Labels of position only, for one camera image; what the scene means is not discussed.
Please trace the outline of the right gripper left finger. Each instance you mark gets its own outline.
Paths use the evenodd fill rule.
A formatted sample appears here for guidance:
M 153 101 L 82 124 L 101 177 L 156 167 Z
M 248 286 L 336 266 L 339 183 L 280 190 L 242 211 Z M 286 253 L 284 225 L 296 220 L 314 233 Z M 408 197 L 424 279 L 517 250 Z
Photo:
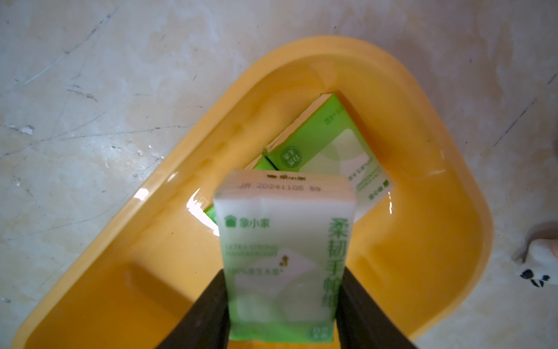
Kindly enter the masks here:
M 228 347 L 230 316 L 225 273 L 220 270 L 158 349 Z

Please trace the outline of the yellow plastic storage box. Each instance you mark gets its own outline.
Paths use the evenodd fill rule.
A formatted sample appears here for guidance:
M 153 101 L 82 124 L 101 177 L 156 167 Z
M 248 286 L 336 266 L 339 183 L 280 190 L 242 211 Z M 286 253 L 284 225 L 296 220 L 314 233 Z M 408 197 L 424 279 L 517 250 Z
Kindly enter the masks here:
M 206 112 L 17 330 L 13 348 L 154 348 L 222 267 L 203 213 L 320 94 L 337 93 L 395 187 L 360 220 L 347 265 L 418 337 L 488 263 L 493 224 L 453 138 L 414 77 L 358 39 L 315 36 L 255 62 Z

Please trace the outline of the green tissue pack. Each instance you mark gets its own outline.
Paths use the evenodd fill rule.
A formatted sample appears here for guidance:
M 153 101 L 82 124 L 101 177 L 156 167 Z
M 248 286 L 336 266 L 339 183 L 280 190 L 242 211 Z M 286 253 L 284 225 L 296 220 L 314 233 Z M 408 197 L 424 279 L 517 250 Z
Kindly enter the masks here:
M 216 203 L 230 338 L 331 343 L 354 190 L 338 175 L 254 174 Z
M 363 218 L 394 184 L 334 93 L 323 94 L 264 148 L 277 170 L 346 177 Z
M 206 208 L 203 212 L 212 220 L 213 223 L 217 222 L 217 211 L 216 203 L 222 203 L 227 195 L 231 195 L 237 190 L 237 187 L 242 187 L 243 182 L 252 180 L 257 177 L 254 173 L 256 170 L 260 171 L 276 171 L 277 167 L 265 156 L 265 154 L 260 154 L 251 161 L 243 170 L 233 170 L 223 181 L 223 183 L 218 187 L 215 192 L 213 203 Z

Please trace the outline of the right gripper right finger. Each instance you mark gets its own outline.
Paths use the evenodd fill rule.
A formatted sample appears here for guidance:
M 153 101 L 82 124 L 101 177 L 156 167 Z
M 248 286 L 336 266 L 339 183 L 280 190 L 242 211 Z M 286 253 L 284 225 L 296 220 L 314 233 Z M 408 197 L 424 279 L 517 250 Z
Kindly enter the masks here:
M 342 349 L 416 349 L 348 268 L 339 290 L 336 322 Z

